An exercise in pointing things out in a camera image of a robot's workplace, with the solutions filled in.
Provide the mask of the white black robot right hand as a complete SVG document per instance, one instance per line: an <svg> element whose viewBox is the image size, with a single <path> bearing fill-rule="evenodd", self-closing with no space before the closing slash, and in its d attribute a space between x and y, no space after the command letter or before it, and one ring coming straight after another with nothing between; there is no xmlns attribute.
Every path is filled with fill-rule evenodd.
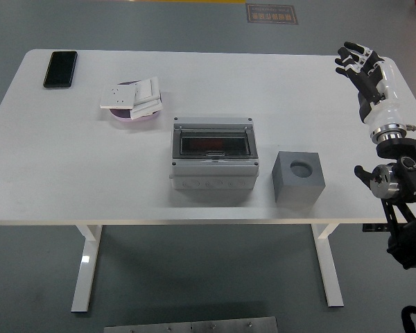
<svg viewBox="0 0 416 333"><path fill-rule="evenodd" d="M336 72L358 90L359 116L369 126L372 141L378 144L389 137L405 137L392 65L376 51L353 42L345 42L338 55Z"/></svg>

